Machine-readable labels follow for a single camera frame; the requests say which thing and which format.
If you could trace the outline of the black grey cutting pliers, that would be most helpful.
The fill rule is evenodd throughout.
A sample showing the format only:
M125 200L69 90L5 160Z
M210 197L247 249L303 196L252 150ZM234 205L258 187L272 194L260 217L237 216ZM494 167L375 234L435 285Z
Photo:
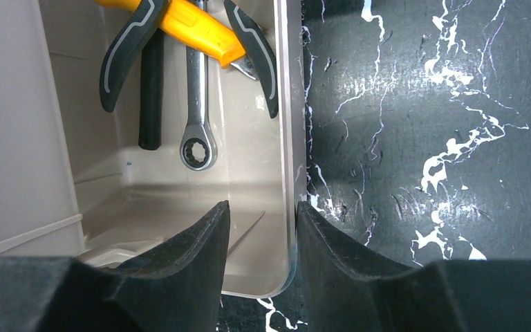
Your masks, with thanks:
M249 59L248 74L261 83L271 118L279 113L277 61L259 25L233 1L223 5L229 26L191 1L99 1L104 7L131 12L109 46L100 70L99 94L102 108L114 111L118 96L136 57L152 35L161 30L186 46L215 59L221 67L240 65Z

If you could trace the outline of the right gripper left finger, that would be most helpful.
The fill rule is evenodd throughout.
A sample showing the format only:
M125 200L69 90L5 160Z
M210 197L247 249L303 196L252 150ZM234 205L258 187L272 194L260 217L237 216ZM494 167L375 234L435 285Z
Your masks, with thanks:
M0 257L0 331L213 331L230 205L115 268Z

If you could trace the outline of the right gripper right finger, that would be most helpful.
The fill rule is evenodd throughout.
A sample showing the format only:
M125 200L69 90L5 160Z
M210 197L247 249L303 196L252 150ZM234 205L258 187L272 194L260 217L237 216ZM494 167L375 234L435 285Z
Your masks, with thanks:
M531 331L531 260L442 260L411 268L296 211L311 331Z

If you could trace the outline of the beige plastic tool box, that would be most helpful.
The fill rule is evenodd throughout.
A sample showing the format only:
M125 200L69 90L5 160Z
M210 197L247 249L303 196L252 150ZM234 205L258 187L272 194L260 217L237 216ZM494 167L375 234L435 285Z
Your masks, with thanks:
M117 266L229 201L223 293L273 297L297 269L295 203L306 196L301 4L240 1L276 53L279 115L261 85L207 62L216 162L188 169L186 48L165 38L162 135L138 146L140 65L113 113L99 98L107 48L129 19L94 1L0 1L0 255Z

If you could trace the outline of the black handled hammer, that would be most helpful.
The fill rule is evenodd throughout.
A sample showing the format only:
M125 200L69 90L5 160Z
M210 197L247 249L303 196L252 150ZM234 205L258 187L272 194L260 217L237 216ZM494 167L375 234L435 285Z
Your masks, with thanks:
M164 35L157 29L141 54L138 146L148 151L161 146Z

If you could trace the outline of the steel combination wrench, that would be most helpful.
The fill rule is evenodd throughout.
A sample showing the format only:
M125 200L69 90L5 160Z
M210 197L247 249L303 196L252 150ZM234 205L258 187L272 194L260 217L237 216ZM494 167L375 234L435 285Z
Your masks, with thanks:
M188 46L187 123L180 143L180 159L190 170L210 168L217 159L218 149L209 125L207 55Z

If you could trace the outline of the orange yellow utility knife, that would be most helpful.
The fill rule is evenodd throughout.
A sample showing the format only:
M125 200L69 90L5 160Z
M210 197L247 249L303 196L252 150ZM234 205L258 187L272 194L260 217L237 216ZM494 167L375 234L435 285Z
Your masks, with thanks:
M234 32L191 1L98 1L104 7L132 12L104 57L100 86L110 91L112 80L128 73L134 59L157 29L186 46L215 59L221 67L233 66L255 80L248 53Z

